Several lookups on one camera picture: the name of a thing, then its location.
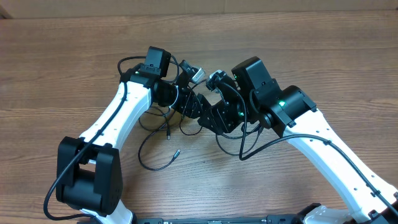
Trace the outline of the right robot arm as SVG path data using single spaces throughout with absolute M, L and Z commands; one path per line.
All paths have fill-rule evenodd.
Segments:
M 278 142 L 298 149 L 326 178 L 344 210 L 314 203 L 277 223 L 396 223 L 397 189 L 373 172 L 334 132 L 316 103 L 299 87 L 281 89 L 262 60 L 251 57 L 230 74 L 212 73 L 206 87 L 221 100 L 199 122 L 221 135 L 259 123 Z

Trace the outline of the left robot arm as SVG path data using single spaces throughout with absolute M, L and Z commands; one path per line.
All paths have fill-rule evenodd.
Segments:
M 203 106 L 189 90 L 205 72 L 201 67 L 177 59 L 168 51 L 149 47 L 136 66 L 119 70 L 118 91 L 96 122 L 78 138 L 65 137 L 58 146 L 57 178 L 44 201 L 44 213 L 51 219 L 49 199 L 78 210 L 68 219 L 88 217 L 92 223 L 136 223 L 135 214 L 123 204 L 123 176 L 120 152 L 139 118 L 157 103 L 161 107 L 186 111 L 193 103 L 192 118 Z

